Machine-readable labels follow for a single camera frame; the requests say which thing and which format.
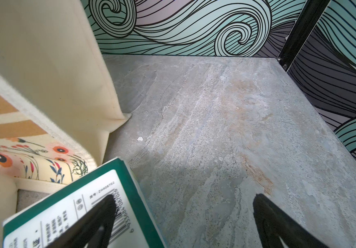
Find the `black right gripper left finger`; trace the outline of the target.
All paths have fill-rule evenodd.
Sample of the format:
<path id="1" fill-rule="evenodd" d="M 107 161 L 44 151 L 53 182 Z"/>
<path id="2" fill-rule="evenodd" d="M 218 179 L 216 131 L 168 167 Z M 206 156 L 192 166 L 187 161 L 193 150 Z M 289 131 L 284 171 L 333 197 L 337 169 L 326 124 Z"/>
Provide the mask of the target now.
<path id="1" fill-rule="evenodd" d="M 72 227 L 52 242 L 50 248 L 106 248 L 117 214 L 113 195 L 107 195 Z"/>

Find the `green white tissue pack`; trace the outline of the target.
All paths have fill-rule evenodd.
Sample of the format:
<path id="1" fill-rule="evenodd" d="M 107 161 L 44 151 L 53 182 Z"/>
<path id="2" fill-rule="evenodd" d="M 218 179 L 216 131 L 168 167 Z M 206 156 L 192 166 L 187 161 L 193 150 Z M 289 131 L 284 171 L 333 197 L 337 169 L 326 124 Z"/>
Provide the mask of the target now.
<path id="1" fill-rule="evenodd" d="M 120 158 L 6 219 L 2 246 L 45 248 L 108 195 L 117 205 L 110 248 L 167 246 L 132 170 Z"/>

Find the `black corner frame post right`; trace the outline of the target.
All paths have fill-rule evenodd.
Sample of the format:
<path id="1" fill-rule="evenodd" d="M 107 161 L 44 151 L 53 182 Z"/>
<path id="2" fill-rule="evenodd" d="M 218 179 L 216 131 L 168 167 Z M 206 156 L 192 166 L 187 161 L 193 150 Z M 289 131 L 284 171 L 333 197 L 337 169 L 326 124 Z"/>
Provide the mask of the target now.
<path id="1" fill-rule="evenodd" d="M 277 58 L 286 72 L 313 32 L 329 3 L 330 0 L 306 1 Z"/>

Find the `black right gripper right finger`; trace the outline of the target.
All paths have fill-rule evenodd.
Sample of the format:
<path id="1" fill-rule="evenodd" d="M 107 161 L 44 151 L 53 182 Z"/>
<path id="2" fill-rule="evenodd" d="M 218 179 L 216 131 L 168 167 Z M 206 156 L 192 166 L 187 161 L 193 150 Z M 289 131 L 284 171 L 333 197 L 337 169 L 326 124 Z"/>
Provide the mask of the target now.
<path id="1" fill-rule="evenodd" d="M 253 200 L 254 219 L 264 248 L 326 248 L 264 194 Z"/>

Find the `floral canvas tote bag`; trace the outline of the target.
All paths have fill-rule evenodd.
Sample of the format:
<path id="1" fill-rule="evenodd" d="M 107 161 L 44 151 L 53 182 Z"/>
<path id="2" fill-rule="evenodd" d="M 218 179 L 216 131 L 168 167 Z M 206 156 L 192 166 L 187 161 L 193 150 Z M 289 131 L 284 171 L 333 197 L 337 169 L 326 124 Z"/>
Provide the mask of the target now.
<path id="1" fill-rule="evenodd" d="M 135 23 L 133 1 L 0 1 L 0 247 L 19 190 L 85 176 L 129 119 L 94 33 Z"/>

